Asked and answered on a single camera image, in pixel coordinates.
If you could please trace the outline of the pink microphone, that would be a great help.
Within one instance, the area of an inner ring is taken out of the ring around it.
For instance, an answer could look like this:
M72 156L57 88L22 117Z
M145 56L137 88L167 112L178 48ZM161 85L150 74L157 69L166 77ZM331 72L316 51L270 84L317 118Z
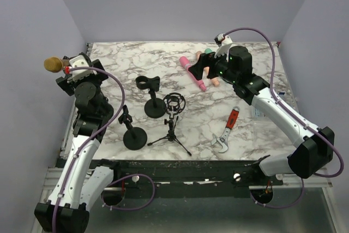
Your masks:
M191 79L193 80L193 82L198 86L198 88L205 92L207 90L204 82L202 80L197 80L193 74L189 71L189 68L191 67L191 63L189 62L189 60L185 57L182 56L179 58L179 62L181 64L181 66L186 70L186 72L188 73L188 75L191 77Z

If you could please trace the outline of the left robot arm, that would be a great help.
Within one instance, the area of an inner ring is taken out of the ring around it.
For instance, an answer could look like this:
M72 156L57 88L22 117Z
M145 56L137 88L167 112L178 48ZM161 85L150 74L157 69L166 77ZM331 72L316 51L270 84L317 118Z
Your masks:
M34 215L45 232L85 232L89 212L104 188L114 187L121 180L118 170L103 165L90 178L86 175L106 128L122 108L114 110L101 91L102 82L114 76L99 60L91 61L81 53L73 58L48 58L44 66L49 70L58 63L63 65L65 76L56 82L68 95L75 96L77 118L60 178L46 202L36 205Z

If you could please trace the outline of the black round-base clip stand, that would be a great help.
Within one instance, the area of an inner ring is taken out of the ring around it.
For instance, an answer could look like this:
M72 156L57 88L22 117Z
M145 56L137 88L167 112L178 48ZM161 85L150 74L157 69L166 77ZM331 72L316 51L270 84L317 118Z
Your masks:
M163 117L165 114L165 103L156 96L156 92L160 89L160 77L138 76L135 81L137 88L140 90L148 89L148 94L151 97L144 105L145 114L150 118Z

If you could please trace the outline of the beige microphone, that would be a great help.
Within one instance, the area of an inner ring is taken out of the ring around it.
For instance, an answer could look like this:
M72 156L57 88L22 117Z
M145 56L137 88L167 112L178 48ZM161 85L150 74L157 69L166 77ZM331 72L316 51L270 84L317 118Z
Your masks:
M197 60L197 61L198 61L198 59L199 59L199 57L200 57L201 54L202 54L201 51L197 51L197 52L195 53L195 57L196 57L196 60ZM218 87L218 86L220 85L219 80L218 80L216 77L213 78L213 79L211 79L210 81L211 81L211 83L213 84L214 87Z

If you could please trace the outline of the black round-base pink-mic stand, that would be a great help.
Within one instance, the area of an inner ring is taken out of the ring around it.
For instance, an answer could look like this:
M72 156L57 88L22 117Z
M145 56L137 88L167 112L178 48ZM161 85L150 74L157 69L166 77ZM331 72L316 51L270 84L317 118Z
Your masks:
M147 142L147 133L144 129L139 127L133 127L133 119L129 115L129 110L126 105L122 107L122 114L119 116L118 121L120 124L124 124L127 131L123 135L124 146L132 151L137 151L143 148Z

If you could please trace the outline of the mint green microphone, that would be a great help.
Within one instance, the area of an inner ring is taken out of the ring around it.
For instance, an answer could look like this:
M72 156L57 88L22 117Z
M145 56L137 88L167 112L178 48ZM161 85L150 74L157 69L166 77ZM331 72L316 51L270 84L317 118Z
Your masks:
M205 51L204 51L206 54L209 54L209 53L214 53L214 51L213 50L211 50L210 48L207 48L207 49L205 49Z

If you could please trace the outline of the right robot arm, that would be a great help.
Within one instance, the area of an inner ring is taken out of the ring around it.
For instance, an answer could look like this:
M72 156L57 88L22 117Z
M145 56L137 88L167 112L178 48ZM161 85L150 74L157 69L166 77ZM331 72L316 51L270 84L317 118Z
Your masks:
M270 84L252 72L252 55L247 48L229 45L217 52L202 53L189 71L201 80L205 68L209 69L209 79L221 77L231 84L238 97L263 112L296 148L291 154L262 158L251 171L254 183L265 184L276 174L296 174L306 179L332 160L333 150L324 139L333 142L334 132L305 120L275 95Z

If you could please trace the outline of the black tripod shock-mount stand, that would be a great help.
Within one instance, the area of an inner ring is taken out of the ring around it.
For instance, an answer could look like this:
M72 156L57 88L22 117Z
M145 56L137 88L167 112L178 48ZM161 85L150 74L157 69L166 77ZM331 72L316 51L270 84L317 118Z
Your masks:
M149 142L147 146L151 146L154 143L167 140L169 142L176 142L186 151L186 153L191 157L192 154L189 150L185 148L185 146L177 139L175 134L176 125L179 119L179 114L183 112L186 106L186 100L183 95L177 92L172 92L167 94L163 98L163 102L165 103L165 113L169 115L169 119L164 119L164 125L168 125L168 132L166 136L159 138L153 142Z

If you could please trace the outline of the gold microphone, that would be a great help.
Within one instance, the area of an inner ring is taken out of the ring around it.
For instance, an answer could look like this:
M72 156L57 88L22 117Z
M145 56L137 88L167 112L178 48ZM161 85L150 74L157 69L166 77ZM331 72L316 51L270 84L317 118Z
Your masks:
M52 73L58 73L65 67L70 66L68 59L60 59L58 57L50 57L44 60L44 68Z

